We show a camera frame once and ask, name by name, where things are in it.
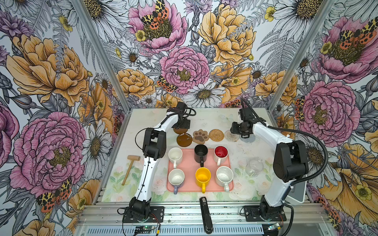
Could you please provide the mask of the grey woven round coaster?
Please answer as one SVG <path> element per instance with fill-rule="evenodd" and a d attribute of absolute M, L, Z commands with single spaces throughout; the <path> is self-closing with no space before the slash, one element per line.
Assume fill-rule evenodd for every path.
<path fill-rule="evenodd" d="M 240 137 L 240 140 L 244 143 L 253 143 L 256 140 L 256 136 L 254 134 L 248 137 Z"/>

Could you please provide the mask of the white patterned round coaster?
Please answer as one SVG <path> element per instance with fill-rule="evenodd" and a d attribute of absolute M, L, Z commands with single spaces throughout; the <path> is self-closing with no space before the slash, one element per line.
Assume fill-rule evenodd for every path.
<path fill-rule="evenodd" d="M 229 142 L 237 142 L 239 140 L 239 135 L 231 133 L 230 130 L 227 130 L 224 133 L 224 136 L 225 136 L 226 140 L 229 141 Z"/>

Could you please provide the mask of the dark brown round coaster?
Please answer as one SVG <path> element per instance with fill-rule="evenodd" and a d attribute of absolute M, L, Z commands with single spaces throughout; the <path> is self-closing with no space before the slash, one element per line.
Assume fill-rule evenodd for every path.
<path fill-rule="evenodd" d="M 176 134 L 184 134 L 184 133 L 187 133 L 188 129 L 187 128 L 174 128 L 173 131 L 176 133 Z"/>

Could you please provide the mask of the cork round coaster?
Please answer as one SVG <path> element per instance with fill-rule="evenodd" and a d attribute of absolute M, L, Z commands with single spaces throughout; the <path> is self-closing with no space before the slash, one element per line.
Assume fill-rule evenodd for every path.
<path fill-rule="evenodd" d="M 214 142 L 220 142 L 224 139 L 224 133 L 219 129 L 213 129 L 209 132 L 209 138 Z"/>

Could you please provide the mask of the glossy brown round coaster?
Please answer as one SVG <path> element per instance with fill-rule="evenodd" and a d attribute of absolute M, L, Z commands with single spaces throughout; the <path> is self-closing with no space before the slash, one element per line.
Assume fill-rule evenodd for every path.
<path fill-rule="evenodd" d="M 192 144 L 193 138 L 190 134 L 183 133 L 177 137 L 176 142 L 180 147 L 188 147 Z"/>

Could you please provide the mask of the red interior white mug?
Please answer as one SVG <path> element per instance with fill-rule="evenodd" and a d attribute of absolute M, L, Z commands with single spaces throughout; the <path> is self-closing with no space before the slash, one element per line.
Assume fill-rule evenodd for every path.
<path fill-rule="evenodd" d="M 221 166 L 228 159 L 228 149 L 225 146 L 217 146 L 214 148 L 213 159 L 216 162 L 217 166 Z"/>

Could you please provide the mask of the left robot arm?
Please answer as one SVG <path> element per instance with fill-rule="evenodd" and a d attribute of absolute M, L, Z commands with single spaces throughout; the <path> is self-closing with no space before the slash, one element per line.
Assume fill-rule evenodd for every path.
<path fill-rule="evenodd" d="M 143 145 L 140 147 L 144 157 L 141 179 L 134 197 L 129 202 L 126 214 L 137 221 L 146 221 L 150 216 L 152 199 L 151 186 L 157 166 L 164 157 L 167 148 L 167 131 L 172 128 L 190 128 L 190 116 L 196 111 L 184 102 L 178 102 L 176 107 L 169 108 L 164 119 L 154 127 L 143 129 Z"/>

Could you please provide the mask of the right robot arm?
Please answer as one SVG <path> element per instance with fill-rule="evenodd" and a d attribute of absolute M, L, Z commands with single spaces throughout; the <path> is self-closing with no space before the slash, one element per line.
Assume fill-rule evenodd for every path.
<path fill-rule="evenodd" d="M 275 178 L 268 192 L 261 198 L 258 214 L 264 220 L 279 219 L 284 201 L 293 189 L 291 184 L 309 172 L 305 144 L 286 137 L 275 127 L 267 125 L 252 108 L 241 108 L 239 115 L 242 122 L 233 122 L 230 132 L 242 138 L 254 134 L 275 151 Z"/>

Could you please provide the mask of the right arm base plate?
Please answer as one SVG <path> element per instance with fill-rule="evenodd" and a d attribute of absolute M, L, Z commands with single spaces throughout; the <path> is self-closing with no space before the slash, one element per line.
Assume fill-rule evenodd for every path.
<path fill-rule="evenodd" d="M 243 206 L 240 214 L 247 222 L 285 222 L 287 221 L 283 207 Z"/>

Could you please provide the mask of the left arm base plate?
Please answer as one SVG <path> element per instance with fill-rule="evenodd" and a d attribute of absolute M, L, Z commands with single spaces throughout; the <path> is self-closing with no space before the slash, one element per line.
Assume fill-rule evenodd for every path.
<path fill-rule="evenodd" d="M 165 207 L 152 206 L 140 213 L 135 209 L 126 208 L 123 214 L 123 223 L 162 223 L 164 219 Z"/>

